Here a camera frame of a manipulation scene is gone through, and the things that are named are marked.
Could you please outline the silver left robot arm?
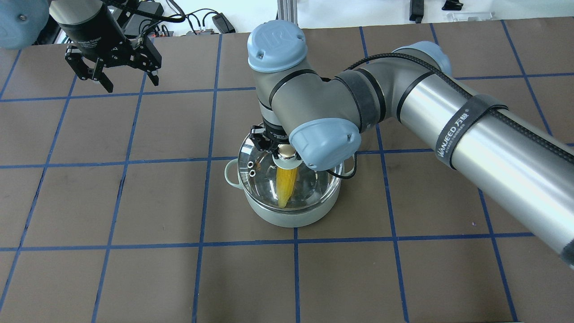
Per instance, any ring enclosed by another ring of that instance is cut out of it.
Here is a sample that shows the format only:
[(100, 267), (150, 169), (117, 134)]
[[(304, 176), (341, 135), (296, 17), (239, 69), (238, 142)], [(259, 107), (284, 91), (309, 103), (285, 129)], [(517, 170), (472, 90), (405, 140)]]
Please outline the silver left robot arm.
[(159, 84), (159, 51), (146, 35), (129, 39), (109, 6), (129, 10), (113, 0), (3, 0), (0, 3), (1, 47), (23, 49), (39, 37), (49, 18), (72, 40), (65, 61), (81, 80), (92, 80), (113, 92), (105, 68), (128, 66)]

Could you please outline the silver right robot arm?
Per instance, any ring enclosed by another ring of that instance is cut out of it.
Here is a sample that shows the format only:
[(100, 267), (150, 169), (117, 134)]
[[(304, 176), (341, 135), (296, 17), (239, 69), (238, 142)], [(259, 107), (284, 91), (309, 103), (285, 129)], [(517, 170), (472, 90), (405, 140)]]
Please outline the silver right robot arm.
[(332, 80), (307, 61), (303, 31), (271, 20), (247, 41), (262, 113), (315, 171), (359, 149), (360, 134), (389, 117), (573, 265), (573, 151), (509, 112), (500, 100), (453, 79), (433, 42), (357, 61)]

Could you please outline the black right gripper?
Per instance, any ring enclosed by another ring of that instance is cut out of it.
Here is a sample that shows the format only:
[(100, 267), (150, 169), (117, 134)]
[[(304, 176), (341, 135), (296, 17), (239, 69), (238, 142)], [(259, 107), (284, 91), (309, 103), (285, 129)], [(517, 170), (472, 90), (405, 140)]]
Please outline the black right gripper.
[(281, 144), (289, 144), (289, 136), (281, 125), (262, 119), (260, 125), (250, 129), (250, 140), (258, 151), (275, 151)]

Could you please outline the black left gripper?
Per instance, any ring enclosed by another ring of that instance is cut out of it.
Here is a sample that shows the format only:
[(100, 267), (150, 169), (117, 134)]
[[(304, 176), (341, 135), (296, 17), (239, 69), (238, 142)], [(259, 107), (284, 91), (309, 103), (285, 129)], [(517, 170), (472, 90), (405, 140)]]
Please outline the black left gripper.
[[(80, 24), (63, 24), (62, 29), (73, 42), (66, 49), (65, 60), (79, 79), (92, 80), (112, 93), (113, 83), (103, 69), (126, 65), (146, 72), (152, 84), (159, 85), (162, 56), (155, 45), (145, 35), (128, 39), (108, 9), (99, 9)], [(84, 59), (95, 66), (88, 67)]]

